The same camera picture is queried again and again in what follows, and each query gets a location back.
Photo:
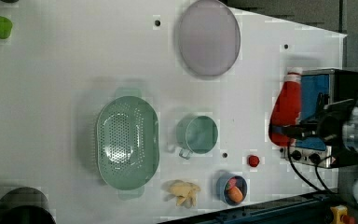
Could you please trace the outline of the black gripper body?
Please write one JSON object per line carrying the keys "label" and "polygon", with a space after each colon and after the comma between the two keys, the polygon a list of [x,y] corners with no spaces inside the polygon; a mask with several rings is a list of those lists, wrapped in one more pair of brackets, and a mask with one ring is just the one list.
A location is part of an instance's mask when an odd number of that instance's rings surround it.
{"label": "black gripper body", "polygon": [[347,99],[325,105],[319,101],[315,112],[296,125],[281,127],[281,134],[296,140],[316,137],[330,144],[342,136],[342,126],[349,119],[354,100]]}

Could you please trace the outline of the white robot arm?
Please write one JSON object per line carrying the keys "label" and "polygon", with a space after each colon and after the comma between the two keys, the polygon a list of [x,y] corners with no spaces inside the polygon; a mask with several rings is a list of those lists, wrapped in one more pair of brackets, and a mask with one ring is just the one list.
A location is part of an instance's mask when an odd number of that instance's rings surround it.
{"label": "white robot arm", "polygon": [[297,142],[322,141],[325,150],[309,152],[307,161],[315,169],[338,169],[337,190],[358,209],[358,98],[326,105],[296,125],[282,126],[279,133]]}

